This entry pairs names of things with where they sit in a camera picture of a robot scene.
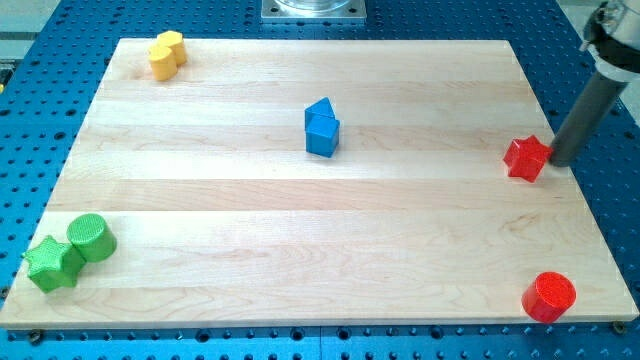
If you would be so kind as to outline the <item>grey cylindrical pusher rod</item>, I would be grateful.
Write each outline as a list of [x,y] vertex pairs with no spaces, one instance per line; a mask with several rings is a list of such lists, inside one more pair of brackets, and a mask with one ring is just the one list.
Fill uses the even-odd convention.
[[593,74],[551,142],[551,165],[568,167],[575,160],[627,86]]

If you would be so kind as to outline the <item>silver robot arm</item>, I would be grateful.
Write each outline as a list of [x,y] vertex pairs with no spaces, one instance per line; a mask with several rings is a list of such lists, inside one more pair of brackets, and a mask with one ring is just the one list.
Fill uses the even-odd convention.
[[639,0],[599,5],[583,31],[583,51],[596,51],[596,71],[551,142],[549,163],[567,167],[612,109],[629,83],[639,78]]

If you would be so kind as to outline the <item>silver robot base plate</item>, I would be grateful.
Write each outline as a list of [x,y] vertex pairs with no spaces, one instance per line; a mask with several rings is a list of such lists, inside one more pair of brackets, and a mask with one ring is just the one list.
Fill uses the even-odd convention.
[[365,0],[262,0],[261,18],[285,20],[364,20]]

